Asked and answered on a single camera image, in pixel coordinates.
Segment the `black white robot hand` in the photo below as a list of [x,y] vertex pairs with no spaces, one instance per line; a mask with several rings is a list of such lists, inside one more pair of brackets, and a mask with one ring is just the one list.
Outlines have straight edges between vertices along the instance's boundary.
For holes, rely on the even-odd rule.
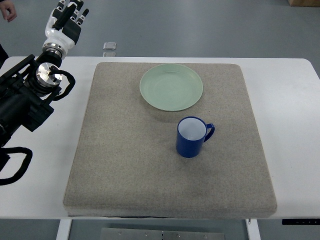
[[83,5],[82,0],[60,0],[57,3],[45,27],[43,52],[56,52],[64,58],[77,44],[82,24],[89,13],[88,9],[81,12]]

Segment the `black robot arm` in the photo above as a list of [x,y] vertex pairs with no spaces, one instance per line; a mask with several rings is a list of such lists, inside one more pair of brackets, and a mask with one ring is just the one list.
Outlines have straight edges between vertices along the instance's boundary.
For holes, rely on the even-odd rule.
[[0,77],[0,145],[24,126],[33,132],[54,109],[51,102],[66,97],[75,78],[61,70],[66,53],[56,43],[44,45],[39,57],[29,55]]

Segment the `person's hand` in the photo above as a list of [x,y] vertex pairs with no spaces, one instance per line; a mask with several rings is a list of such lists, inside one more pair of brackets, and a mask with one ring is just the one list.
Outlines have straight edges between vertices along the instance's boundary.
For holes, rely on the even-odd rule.
[[11,0],[0,1],[0,12],[5,21],[10,23],[17,17],[17,11],[14,3]]

